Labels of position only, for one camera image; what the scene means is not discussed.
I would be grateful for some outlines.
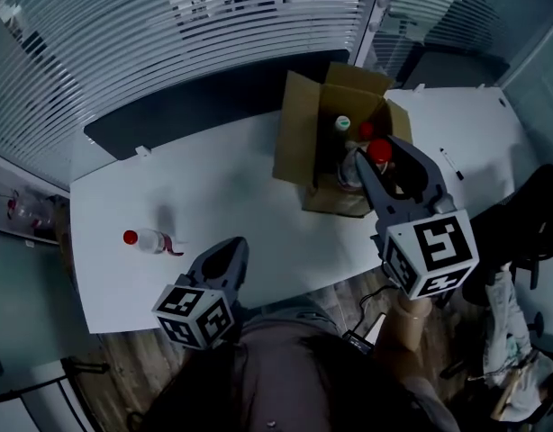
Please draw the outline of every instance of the water bottle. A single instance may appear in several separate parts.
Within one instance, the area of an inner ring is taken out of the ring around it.
[[[347,155],[337,167],[339,185],[348,192],[357,191],[363,186],[357,173],[357,163],[355,160],[357,149],[358,145],[356,142],[347,142]]]
[[[178,253],[173,250],[172,238],[153,229],[127,230],[122,235],[124,243],[131,245],[142,251],[153,255],[167,251],[172,256],[182,256],[184,253]]]
[[[340,165],[342,160],[347,155],[347,150],[345,149],[345,141],[349,134],[350,120],[349,117],[341,115],[337,117],[337,120],[334,122],[334,131],[332,133],[332,142],[331,150],[336,165]]]
[[[51,200],[42,199],[29,191],[18,193],[7,204],[9,220],[19,227],[50,230],[54,228],[54,205]]]

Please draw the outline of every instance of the box flap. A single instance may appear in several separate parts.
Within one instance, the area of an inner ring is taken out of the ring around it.
[[[320,95],[320,84],[288,72],[276,137],[276,179],[299,185],[313,181]]]
[[[393,123],[393,135],[412,144],[411,122],[408,112],[390,99],[386,100]]]
[[[331,62],[325,83],[368,91],[382,96],[393,85],[393,80],[378,72],[369,72],[364,68]]]

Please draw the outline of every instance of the wooden floor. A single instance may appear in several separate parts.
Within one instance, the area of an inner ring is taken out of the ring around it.
[[[328,311],[344,332],[358,322],[360,298],[383,284],[386,284],[385,276],[377,269],[307,295]],[[388,310],[392,292],[383,292],[371,300],[366,319],[357,331],[360,335],[367,332],[380,312]],[[463,325],[475,328],[479,312],[479,308],[463,301],[457,292],[444,310],[435,308],[429,317],[418,357],[427,378],[445,402],[462,389],[465,376],[461,373],[444,381],[439,373],[467,345],[474,344],[470,330],[459,328]],[[104,432],[126,432],[129,413],[147,410],[177,373],[182,359],[183,349],[171,345],[159,329],[101,335],[99,350],[80,361],[106,362],[111,370],[102,375],[80,374],[77,384]]]

